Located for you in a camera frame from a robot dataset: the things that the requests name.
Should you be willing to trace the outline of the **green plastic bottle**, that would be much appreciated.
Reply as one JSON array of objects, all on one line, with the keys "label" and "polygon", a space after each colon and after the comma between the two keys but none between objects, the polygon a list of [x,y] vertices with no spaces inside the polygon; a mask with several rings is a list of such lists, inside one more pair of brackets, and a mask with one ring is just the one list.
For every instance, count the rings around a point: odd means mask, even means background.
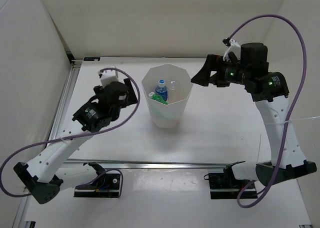
[{"label": "green plastic bottle", "polygon": [[153,94],[151,99],[161,104],[168,105],[168,103],[159,94]]}]

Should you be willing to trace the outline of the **blue label Pocari bottle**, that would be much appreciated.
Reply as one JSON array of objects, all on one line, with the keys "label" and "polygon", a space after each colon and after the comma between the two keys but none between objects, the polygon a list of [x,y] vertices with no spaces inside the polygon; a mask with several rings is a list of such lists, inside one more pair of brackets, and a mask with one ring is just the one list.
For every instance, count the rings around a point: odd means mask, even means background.
[{"label": "blue label Pocari bottle", "polygon": [[165,84],[165,80],[161,79],[158,81],[158,85],[155,88],[155,92],[162,97],[164,101],[168,99],[168,90]]}]

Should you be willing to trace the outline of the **clear plastic bottle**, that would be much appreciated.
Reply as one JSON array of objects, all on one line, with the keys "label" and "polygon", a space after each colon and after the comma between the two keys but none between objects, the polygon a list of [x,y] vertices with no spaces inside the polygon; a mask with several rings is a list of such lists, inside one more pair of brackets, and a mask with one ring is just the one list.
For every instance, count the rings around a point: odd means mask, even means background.
[{"label": "clear plastic bottle", "polygon": [[179,84],[177,81],[171,81],[169,87],[170,99],[176,100],[179,97]]}]

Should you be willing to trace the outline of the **orange plastic bottle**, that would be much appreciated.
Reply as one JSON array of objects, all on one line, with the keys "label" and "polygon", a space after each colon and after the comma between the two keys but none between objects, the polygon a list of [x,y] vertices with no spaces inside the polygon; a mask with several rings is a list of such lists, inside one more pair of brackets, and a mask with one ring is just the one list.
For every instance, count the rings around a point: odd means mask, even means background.
[{"label": "orange plastic bottle", "polygon": [[171,128],[176,126],[180,119],[153,118],[152,121],[161,128]]}]

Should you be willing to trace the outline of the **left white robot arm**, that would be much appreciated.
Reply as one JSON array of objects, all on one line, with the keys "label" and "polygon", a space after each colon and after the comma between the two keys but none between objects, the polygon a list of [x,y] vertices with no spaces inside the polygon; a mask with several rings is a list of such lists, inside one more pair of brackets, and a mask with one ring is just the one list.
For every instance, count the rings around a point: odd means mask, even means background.
[{"label": "left white robot arm", "polygon": [[105,182],[105,169],[96,162],[75,169],[62,168],[63,163],[96,134],[110,131],[120,111],[139,105],[140,91],[136,82],[126,78],[106,86],[94,87],[91,97],[74,115],[64,131],[69,136],[56,139],[27,163],[19,162],[14,171],[39,204],[51,201],[60,191],[76,186],[100,188]]}]

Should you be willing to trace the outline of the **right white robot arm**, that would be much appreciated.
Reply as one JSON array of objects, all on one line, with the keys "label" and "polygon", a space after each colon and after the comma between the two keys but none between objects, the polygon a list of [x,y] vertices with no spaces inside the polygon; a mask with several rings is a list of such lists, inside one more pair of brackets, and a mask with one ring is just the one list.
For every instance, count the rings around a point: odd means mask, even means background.
[{"label": "right white robot arm", "polygon": [[289,89],[281,73],[269,71],[268,48],[263,43],[235,47],[239,56],[232,49],[227,50],[227,58],[207,55],[203,67],[191,82],[200,86],[228,87],[232,83],[244,86],[262,117],[271,160],[227,165],[223,170],[226,185],[236,188],[243,180],[251,180],[267,186],[270,181],[278,184],[315,173],[316,164],[306,159],[292,123],[286,121]]}]

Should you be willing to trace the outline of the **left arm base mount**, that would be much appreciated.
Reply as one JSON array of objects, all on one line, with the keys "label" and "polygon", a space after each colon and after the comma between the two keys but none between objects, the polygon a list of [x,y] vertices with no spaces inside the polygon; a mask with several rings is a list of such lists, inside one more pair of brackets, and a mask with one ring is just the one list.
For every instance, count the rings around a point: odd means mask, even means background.
[{"label": "left arm base mount", "polygon": [[118,199],[122,195],[124,175],[120,169],[106,169],[106,172],[89,185],[74,189],[75,198]]}]

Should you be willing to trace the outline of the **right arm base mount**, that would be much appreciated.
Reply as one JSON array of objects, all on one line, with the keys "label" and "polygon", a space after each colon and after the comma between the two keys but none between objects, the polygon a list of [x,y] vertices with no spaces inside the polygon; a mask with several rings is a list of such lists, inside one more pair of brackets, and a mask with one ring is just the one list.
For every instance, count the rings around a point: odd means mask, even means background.
[{"label": "right arm base mount", "polygon": [[223,173],[208,173],[203,178],[209,183],[211,200],[236,200],[240,191],[249,183],[249,180],[230,183]]}]

